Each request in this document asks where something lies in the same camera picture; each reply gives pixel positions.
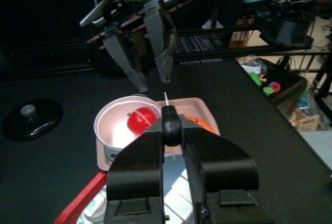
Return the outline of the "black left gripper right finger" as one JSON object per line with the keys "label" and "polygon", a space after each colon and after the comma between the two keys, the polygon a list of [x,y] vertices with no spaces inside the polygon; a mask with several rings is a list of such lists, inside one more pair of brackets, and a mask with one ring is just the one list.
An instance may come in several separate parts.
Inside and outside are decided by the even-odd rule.
{"label": "black left gripper right finger", "polygon": [[184,131],[182,150],[196,224],[274,224],[257,200],[257,165],[245,150],[203,128]]}

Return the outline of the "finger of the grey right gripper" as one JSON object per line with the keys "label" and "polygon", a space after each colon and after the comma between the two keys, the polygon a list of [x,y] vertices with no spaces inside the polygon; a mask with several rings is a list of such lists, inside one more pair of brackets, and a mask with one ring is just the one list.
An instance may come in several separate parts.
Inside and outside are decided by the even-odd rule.
{"label": "finger of the grey right gripper", "polygon": [[150,0],[145,4],[145,29],[160,78],[164,83],[169,83],[173,70],[174,24],[161,0]]}
{"label": "finger of the grey right gripper", "polygon": [[120,36],[117,34],[110,34],[106,36],[103,38],[103,46],[134,86],[141,92],[146,92],[148,87],[145,75],[133,65],[129,52],[125,49]]}

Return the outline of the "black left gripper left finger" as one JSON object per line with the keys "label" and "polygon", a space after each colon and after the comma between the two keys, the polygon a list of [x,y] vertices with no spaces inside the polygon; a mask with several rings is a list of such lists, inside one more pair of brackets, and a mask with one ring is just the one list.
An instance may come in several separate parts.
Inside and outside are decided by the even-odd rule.
{"label": "black left gripper left finger", "polygon": [[161,133],[146,132],[110,166],[105,224],[165,224],[162,163]]}

